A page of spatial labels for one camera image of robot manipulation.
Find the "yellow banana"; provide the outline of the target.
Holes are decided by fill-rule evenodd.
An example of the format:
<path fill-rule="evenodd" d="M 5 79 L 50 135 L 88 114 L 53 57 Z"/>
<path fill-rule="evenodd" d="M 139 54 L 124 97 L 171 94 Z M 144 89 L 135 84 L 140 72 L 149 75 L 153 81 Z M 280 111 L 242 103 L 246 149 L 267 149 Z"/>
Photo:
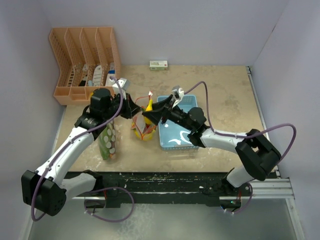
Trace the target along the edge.
<path fill-rule="evenodd" d="M 147 105 L 147 107 L 146 107 L 146 109 L 145 109 L 145 112 L 152 111 L 152 110 L 153 110 L 152 105 L 153 105 L 153 100 L 150 98 L 150 99 L 149 99 L 149 102 L 148 102 L 148 105 Z M 145 122 L 145 124 L 148 125 L 148 126 L 153 124 L 153 122 L 152 122 L 151 120 L 149 120 L 149 119 L 148 119 L 147 117 L 145 117 L 145 116 L 144 116 L 144 122 Z"/>
<path fill-rule="evenodd" d="M 139 131 L 137 131 L 136 129 L 134 130 L 135 136 L 141 141 L 150 141 L 150 140 L 152 140 L 155 132 L 156 131 L 153 129 L 151 132 L 140 134 Z"/>

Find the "clear bag with orange zipper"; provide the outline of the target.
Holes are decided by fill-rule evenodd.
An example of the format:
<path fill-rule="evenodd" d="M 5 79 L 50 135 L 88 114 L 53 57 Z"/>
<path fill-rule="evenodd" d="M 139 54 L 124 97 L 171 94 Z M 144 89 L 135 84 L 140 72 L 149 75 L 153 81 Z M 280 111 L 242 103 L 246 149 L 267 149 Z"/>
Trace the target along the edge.
<path fill-rule="evenodd" d="M 131 130 L 137 130 L 140 134 L 149 133 L 152 130 L 156 130 L 157 126 L 154 124 L 147 125 L 144 120 L 142 113 L 146 110 L 146 107 L 149 103 L 149 99 L 153 99 L 153 92 L 149 91 L 148 95 L 138 97 L 134 102 L 142 108 L 142 111 L 136 114 L 132 118 Z"/>

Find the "clear polka dot zip bag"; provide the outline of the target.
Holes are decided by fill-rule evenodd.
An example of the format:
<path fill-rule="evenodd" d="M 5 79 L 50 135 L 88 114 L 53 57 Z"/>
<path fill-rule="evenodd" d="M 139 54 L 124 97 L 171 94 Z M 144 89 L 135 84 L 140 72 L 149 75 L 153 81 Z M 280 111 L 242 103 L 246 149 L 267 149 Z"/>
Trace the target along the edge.
<path fill-rule="evenodd" d="M 114 121 L 108 123 L 98 137 L 98 146 L 103 160 L 112 160 L 116 156 L 116 129 Z"/>

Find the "green leafy vegetable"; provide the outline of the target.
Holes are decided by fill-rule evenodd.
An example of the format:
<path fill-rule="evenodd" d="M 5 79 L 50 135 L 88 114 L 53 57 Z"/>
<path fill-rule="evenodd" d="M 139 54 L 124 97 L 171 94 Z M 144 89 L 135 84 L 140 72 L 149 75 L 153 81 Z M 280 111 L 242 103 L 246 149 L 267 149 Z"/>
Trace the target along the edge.
<path fill-rule="evenodd" d="M 103 160 L 109 159 L 108 142 L 112 140 L 112 130 L 106 127 L 98 137 L 100 155 Z"/>

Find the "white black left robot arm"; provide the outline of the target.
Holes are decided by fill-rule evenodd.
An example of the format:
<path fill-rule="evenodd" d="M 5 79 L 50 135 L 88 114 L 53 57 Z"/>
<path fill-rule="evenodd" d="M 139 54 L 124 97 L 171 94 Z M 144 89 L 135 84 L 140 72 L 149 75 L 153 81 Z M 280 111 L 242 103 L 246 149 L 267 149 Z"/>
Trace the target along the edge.
<path fill-rule="evenodd" d="M 134 103 L 130 94 L 121 91 L 116 95 L 106 88 L 98 88 L 90 97 L 82 115 L 58 150 L 35 171 L 26 170 L 21 177 L 23 202 L 31 210 L 50 216 L 57 215 L 66 201 L 89 193 L 98 196 L 104 188 L 103 177 L 91 170 L 65 179 L 71 166 L 114 118 L 131 119 L 142 108 Z"/>

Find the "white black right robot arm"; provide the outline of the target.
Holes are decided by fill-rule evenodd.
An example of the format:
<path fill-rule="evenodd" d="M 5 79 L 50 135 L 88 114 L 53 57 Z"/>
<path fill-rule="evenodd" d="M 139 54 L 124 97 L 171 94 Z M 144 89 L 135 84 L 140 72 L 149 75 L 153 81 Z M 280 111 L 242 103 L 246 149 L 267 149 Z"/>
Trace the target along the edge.
<path fill-rule="evenodd" d="M 206 117 L 200 107 L 188 112 L 171 103 L 173 96 L 154 103 L 152 110 L 142 115 L 153 124 L 171 121 L 187 130 L 189 141 L 196 147 L 217 148 L 237 154 L 242 166 L 233 168 L 224 178 L 222 190 L 228 196 L 235 195 L 240 186 L 252 180 L 264 181 L 281 159 L 276 147 L 257 129 L 236 136 L 230 132 L 214 132 L 206 125 Z"/>

